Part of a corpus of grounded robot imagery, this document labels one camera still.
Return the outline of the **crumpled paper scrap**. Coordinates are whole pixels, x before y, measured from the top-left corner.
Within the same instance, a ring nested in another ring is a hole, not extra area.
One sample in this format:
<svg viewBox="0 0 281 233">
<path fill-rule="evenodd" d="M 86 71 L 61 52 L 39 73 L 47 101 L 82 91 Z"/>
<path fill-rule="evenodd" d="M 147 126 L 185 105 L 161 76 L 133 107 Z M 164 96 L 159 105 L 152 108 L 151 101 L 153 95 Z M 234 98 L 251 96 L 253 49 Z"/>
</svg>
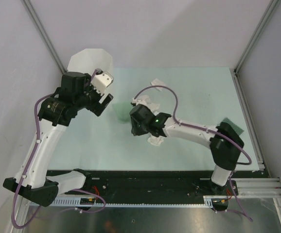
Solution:
<svg viewBox="0 0 281 233">
<path fill-rule="evenodd" d="M 157 89 L 160 92 L 163 90 L 163 86 L 166 86 L 166 84 L 163 81 L 159 80 L 159 79 L 152 80 L 150 82 L 150 84 L 152 86 L 156 86 L 155 89 Z"/>
<path fill-rule="evenodd" d="M 160 108 L 160 104 L 158 103 L 149 103 L 148 108 L 154 113 L 157 112 Z"/>
<path fill-rule="evenodd" d="M 143 101 L 146 102 L 146 103 L 151 103 L 151 100 L 150 100 L 150 98 L 149 98 L 148 95 L 139 96 L 139 99 L 140 99 L 140 100 L 143 100 Z"/>
</svg>

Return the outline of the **white faceted waste bin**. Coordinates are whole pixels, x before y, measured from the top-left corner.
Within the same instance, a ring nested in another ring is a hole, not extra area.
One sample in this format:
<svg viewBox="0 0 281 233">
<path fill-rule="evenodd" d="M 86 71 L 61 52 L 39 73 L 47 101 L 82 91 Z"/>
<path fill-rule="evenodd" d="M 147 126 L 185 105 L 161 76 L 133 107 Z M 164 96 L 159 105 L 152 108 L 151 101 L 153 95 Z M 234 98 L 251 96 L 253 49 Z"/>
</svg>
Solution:
<svg viewBox="0 0 281 233">
<path fill-rule="evenodd" d="M 84 49 L 70 58 L 67 71 L 92 75 L 98 68 L 113 75 L 113 57 L 104 49 Z"/>
</svg>

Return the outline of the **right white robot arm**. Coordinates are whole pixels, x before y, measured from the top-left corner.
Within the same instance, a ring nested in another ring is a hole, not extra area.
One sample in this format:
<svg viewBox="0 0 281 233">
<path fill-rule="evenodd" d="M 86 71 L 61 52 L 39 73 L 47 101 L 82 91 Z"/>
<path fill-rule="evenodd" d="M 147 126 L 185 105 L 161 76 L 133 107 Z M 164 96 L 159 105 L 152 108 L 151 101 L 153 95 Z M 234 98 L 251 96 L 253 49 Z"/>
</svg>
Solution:
<svg viewBox="0 0 281 233">
<path fill-rule="evenodd" d="M 154 137 L 180 138 L 210 149 L 215 167 L 207 189 L 215 195 L 226 190 L 228 179 L 244 147 L 244 142 L 230 124 L 222 122 L 210 127 L 191 125 L 175 120 L 167 113 L 154 115 L 142 104 L 134 106 L 129 115 L 134 136 L 151 134 Z"/>
</svg>

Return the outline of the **large bottom paper scrap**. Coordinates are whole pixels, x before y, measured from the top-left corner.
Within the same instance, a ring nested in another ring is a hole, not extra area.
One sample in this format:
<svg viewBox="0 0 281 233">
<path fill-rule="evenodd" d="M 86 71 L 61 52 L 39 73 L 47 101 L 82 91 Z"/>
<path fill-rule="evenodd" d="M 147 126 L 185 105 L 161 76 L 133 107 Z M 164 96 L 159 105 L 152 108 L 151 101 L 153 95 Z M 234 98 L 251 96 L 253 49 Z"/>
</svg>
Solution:
<svg viewBox="0 0 281 233">
<path fill-rule="evenodd" d="M 161 136 L 159 136 L 159 137 L 150 136 L 147 139 L 147 142 L 149 142 L 153 146 L 160 146 L 164 142 L 164 138 Z"/>
</svg>

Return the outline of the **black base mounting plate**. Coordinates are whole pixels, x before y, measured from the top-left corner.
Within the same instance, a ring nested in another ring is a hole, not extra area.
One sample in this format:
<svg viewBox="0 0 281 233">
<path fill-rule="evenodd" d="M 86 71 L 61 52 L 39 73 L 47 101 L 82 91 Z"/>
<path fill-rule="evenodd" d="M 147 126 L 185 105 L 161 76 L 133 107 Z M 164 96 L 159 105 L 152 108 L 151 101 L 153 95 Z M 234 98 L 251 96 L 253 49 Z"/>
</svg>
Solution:
<svg viewBox="0 0 281 233">
<path fill-rule="evenodd" d="M 226 197 L 228 191 L 237 191 L 238 184 L 226 184 L 221 194 L 208 190 L 210 171 L 91 171 L 89 180 L 79 191 L 65 191 L 67 196 L 84 196 L 93 192 L 106 200 L 135 200 L 160 202 L 176 198 L 175 203 L 188 197 Z"/>
</svg>

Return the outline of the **green plastic dustpan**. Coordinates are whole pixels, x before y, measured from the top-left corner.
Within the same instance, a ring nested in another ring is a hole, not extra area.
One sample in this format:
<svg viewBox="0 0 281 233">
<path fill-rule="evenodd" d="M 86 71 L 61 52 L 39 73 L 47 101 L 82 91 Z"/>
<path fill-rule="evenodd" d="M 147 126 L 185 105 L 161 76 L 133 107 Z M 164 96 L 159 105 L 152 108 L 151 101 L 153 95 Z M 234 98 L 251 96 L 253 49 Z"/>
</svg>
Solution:
<svg viewBox="0 0 281 233">
<path fill-rule="evenodd" d="M 130 111 L 133 106 L 130 102 L 117 102 L 112 104 L 115 115 L 120 123 L 130 123 Z"/>
</svg>

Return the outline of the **aluminium frame post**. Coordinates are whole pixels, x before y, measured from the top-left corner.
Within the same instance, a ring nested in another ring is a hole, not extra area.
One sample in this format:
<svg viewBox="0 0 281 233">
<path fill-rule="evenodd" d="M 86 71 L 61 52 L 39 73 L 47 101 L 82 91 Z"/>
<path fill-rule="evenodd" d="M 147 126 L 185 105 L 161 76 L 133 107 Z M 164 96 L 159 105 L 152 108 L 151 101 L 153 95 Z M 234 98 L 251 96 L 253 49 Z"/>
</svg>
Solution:
<svg viewBox="0 0 281 233">
<path fill-rule="evenodd" d="M 262 36 L 264 30 L 266 29 L 267 25 L 269 24 L 272 16 L 274 15 L 276 9 L 280 5 L 281 0 L 271 0 L 263 13 L 254 33 L 252 34 L 252 37 L 249 40 L 249 43 L 247 44 L 244 52 L 242 53 L 237 65 L 234 68 L 234 73 L 238 74 L 243 65 L 245 64 L 246 60 L 249 58 L 250 54 L 252 53 L 255 45 L 259 41 L 260 37 Z"/>
<path fill-rule="evenodd" d="M 37 32 L 39 33 L 39 36 L 41 38 L 41 40 L 43 41 L 46 49 L 48 50 L 51 58 L 53 59 L 53 61 L 55 62 L 57 68 L 59 69 L 59 71 L 63 74 L 66 72 L 66 69 L 61 61 L 61 59 L 59 58 L 56 49 L 53 46 L 53 43 L 48 35 L 48 33 L 46 32 L 46 29 L 43 25 L 43 23 L 40 20 L 40 17 L 38 16 L 37 11 L 35 10 L 32 2 L 30 0 L 20 0 L 20 2 L 22 3 L 24 9 L 26 10 L 28 16 L 30 17 L 33 25 L 35 26 Z"/>
</svg>

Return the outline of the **left aluminium frame post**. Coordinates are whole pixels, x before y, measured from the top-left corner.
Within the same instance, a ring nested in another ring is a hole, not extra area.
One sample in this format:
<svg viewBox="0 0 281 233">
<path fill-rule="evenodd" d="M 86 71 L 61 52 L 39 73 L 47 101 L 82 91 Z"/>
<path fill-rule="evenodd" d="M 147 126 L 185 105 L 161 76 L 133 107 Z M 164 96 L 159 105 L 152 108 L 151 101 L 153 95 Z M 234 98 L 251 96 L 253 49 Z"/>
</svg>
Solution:
<svg viewBox="0 0 281 233">
<path fill-rule="evenodd" d="M 28 16 L 30 17 L 33 25 L 35 26 L 37 32 L 39 33 L 39 36 L 41 38 L 41 40 L 43 41 L 46 49 L 48 50 L 51 58 L 53 59 L 53 61 L 55 62 L 57 68 L 59 69 L 59 71 L 63 74 L 66 72 L 66 69 L 61 61 L 61 59 L 59 58 L 56 49 L 53 46 L 53 43 L 48 35 L 48 33 L 46 32 L 46 29 L 43 25 L 43 23 L 40 20 L 40 17 L 38 16 L 37 11 L 35 10 L 32 2 L 30 0 L 20 0 L 20 2 L 22 3 L 24 9 L 26 10 Z"/>
</svg>

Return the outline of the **green hand brush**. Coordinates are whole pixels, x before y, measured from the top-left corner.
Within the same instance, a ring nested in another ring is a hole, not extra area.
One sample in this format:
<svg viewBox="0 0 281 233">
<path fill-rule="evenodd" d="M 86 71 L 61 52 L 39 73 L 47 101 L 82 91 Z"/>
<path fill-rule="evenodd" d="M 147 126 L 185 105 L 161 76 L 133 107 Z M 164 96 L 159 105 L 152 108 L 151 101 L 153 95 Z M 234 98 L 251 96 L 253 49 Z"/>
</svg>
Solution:
<svg viewBox="0 0 281 233">
<path fill-rule="evenodd" d="M 239 136 L 244 132 L 244 130 L 240 126 L 232 122 L 228 117 L 222 119 L 221 122 L 229 124 Z"/>
</svg>

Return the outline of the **right aluminium frame post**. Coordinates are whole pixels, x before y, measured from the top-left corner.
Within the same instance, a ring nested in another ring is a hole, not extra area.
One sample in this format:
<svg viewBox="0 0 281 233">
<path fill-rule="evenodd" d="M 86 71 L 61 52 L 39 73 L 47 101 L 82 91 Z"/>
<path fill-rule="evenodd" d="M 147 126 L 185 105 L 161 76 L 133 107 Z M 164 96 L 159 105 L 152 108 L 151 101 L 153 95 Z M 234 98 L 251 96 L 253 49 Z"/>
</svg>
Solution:
<svg viewBox="0 0 281 233">
<path fill-rule="evenodd" d="M 249 43 L 247 44 L 244 52 L 242 53 L 237 65 L 234 68 L 234 73 L 238 74 L 243 65 L 245 64 L 246 60 L 249 58 L 250 54 L 252 53 L 255 45 L 259 41 L 260 37 L 262 36 L 264 30 L 266 29 L 267 25 L 269 24 L 272 16 L 274 15 L 276 9 L 280 5 L 281 0 L 271 0 L 263 13 L 254 33 L 252 34 L 252 37 L 249 40 Z"/>
</svg>

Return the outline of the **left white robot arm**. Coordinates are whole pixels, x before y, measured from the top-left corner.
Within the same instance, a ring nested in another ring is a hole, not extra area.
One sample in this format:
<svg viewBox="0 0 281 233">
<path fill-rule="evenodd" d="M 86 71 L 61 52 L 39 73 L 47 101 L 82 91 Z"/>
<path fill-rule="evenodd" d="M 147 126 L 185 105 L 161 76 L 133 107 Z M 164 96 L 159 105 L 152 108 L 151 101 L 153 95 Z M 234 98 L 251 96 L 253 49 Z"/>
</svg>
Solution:
<svg viewBox="0 0 281 233">
<path fill-rule="evenodd" d="M 93 75 L 63 74 L 55 92 L 37 101 L 34 142 L 19 172 L 6 178 L 3 187 L 42 207 L 74 189 L 82 194 L 89 193 L 92 190 L 89 172 L 78 168 L 66 174 L 47 176 L 48 166 L 60 137 L 80 110 L 87 109 L 96 116 L 102 114 L 113 99 L 106 92 L 112 83 L 113 77 L 105 71 Z"/>
</svg>

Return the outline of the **top crumpled paper scrap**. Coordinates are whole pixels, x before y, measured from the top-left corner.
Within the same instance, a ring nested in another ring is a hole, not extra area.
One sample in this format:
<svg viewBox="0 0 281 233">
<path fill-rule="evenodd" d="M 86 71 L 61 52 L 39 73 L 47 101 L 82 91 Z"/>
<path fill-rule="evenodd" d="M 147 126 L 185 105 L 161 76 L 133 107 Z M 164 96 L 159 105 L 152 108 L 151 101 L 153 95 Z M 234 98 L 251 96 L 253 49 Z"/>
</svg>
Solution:
<svg viewBox="0 0 281 233">
<path fill-rule="evenodd" d="M 166 86 L 166 84 L 163 81 L 159 80 L 159 79 L 152 80 L 150 82 L 150 84 L 152 86 L 156 86 L 155 89 L 157 89 L 160 92 L 163 90 L 163 86 Z"/>
</svg>

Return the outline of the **right aluminium side rail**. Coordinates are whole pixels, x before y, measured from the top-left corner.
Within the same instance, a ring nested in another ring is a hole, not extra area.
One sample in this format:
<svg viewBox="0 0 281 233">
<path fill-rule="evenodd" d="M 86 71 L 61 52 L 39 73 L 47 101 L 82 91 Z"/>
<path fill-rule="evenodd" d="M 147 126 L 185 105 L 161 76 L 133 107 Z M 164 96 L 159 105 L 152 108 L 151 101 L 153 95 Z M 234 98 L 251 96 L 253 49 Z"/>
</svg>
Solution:
<svg viewBox="0 0 281 233">
<path fill-rule="evenodd" d="M 248 104 L 236 72 L 230 70 L 235 90 L 246 122 L 247 132 L 257 159 L 258 170 L 250 172 L 250 178 L 236 179 L 241 198 L 281 198 L 281 182 L 279 178 L 272 178 L 267 170 L 267 165 L 258 141 Z"/>
</svg>

